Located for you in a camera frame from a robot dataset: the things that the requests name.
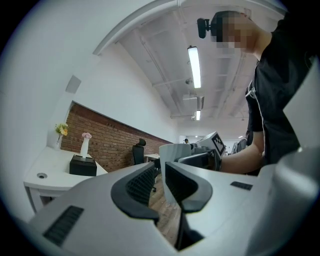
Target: tissue box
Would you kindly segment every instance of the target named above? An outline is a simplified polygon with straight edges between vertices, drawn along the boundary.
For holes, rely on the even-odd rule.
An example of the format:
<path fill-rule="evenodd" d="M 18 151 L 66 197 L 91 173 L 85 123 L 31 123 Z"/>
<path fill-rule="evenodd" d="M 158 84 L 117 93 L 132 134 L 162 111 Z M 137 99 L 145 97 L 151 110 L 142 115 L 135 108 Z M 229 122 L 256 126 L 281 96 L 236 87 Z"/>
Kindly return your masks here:
<path fill-rule="evenodd" d="M 82 176 L 97 176 L 97 164 L 93 158 L 74 155 L 70 161 L 69 173 Z"/>

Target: red brick wall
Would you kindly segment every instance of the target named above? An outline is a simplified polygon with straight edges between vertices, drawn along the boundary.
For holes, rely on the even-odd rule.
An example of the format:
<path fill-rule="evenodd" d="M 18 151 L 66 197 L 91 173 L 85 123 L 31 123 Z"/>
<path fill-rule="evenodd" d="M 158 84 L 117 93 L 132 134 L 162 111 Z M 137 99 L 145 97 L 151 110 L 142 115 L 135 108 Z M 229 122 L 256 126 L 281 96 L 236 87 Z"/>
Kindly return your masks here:
<path fill-rule="evenodd" d="M 63 136 L 61 149 L 80 153 L 82 133 L 90 133 L 88 153 L 107 172 L 134 164 L 132 146 L 139 142 L 139 138 L 146 141 L 144 154 L 159 153 L 161 145 L 170 143 L 78 104 L 71 108 L 66 123 L 68 135 Z"/>

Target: wooden floor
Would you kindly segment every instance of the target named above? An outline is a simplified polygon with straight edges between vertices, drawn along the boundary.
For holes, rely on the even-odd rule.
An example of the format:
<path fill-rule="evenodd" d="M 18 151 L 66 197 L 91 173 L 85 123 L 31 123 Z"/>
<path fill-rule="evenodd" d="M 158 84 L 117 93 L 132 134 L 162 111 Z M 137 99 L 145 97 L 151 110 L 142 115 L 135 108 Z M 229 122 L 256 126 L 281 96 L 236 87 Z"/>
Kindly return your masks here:
<path fill-rule="evenodd" d="M 167 203 L 164 193 L 162 175 L 158 175 L 156 192 L 151 191 L 149 208 L 157 211 L 160 216 L 156 227 L 173 246 L 176 243 L 181 209 L 177 203 Z"/>

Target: white wall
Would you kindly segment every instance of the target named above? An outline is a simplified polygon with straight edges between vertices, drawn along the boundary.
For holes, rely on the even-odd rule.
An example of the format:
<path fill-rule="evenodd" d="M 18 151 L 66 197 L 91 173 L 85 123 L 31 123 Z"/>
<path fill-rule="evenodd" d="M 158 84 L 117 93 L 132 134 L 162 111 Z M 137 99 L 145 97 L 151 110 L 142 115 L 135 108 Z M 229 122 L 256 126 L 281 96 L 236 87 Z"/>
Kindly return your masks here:
<path fill-rule="evenodd" d="M 199 137 L 196 138 L 195 136 L 187 136 L 186 138 L 188 139 L 189 143 L 196 143 L 200 140 Z"/>
<path fill-rule="evenodd" d="M 208 118 L 200 121 L 178 119 L 178 134 L 205 136 L 217 131 L 223 141 L 237 140 L 246 134 L 247 128 L 248 119 L 242 121 L 241 118 Z"/>
<path fill-rule="evenodd" d="M 47 144 L 72 74 L 114 26 L 150 2 L 42 1 L 16 29 L 0 62 L 0 189 L 18 218 L 34 214 L 23 179 Z"/>
<path fill-rule="evenodd" d="M 177 120 L 120 43 L 103 50 L 92 74 L 73 99 L 93 111 L 169 142 L 177 142 Z"/>
<path fill-rule="evenodd" d="M 94 54 L 88 56 L 84 62 L 79 63 L 73 72 L 79 80 L 84 81 L 90 76 L 100 61 L 100 57 Z M 49 121 L 48 134 L 47 134 L 47 146 L 52 147 L 57 142 L 59 136 L 55 131 L 55 125 L 59 123 L 65 123 L 69 114 L 69 110 L 73 105 L 75 94 L 64 91 L 62 96 L 57 102 L 53 115 Z"/>
<path fill-rule="evenodd" d="M 184 135 L 179 135 L 179 138 L 178 138 L 178 142 L 177 143 L 184 143 L 185 142 L 185 139 L 186 139 L 187 137 L 186 136 L 184 136 Z"/>

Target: human arm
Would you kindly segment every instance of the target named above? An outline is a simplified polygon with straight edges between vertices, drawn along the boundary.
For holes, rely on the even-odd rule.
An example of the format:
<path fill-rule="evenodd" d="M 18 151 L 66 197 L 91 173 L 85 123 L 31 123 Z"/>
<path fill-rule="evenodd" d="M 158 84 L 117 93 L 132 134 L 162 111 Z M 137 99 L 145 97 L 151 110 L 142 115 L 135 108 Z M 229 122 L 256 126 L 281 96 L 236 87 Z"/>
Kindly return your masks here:
<path fill-rule="evenodd" d="M 264 151 L 263 131 L 253 132 L 253 141 L 250 146 L 239 153 L 224 156 L 221 162 L 221 171 L 234 174 L 252 172 L 262 166 Z"/>

